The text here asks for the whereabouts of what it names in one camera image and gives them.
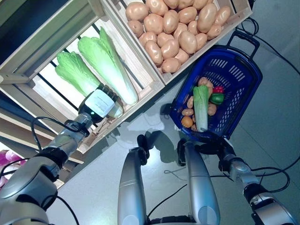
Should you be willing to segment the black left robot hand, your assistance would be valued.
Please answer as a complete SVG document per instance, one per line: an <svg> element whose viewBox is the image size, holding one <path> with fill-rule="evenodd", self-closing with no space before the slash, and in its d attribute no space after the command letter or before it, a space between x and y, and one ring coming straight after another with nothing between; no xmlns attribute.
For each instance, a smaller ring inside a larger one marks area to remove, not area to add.
<svg viewBox="0 0 300 225"><path fill-rule="evenodd" d="M123 114L120 98L107 85L100 84L79 106L79 114L88 114L93 124L106 117L118 118Z"/></svg>

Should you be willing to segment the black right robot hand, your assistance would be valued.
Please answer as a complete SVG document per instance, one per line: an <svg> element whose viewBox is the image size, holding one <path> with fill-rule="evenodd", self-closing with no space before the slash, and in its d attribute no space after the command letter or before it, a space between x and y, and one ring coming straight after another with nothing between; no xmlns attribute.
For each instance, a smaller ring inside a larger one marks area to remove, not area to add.
<svg viewBox="0 0 300 225"><path fill-rule="evenodd" d="M236 158L233 145L224 137L220 137L217 146L219 158L218 168L222 172L229 172L231 161Z"/></svg>

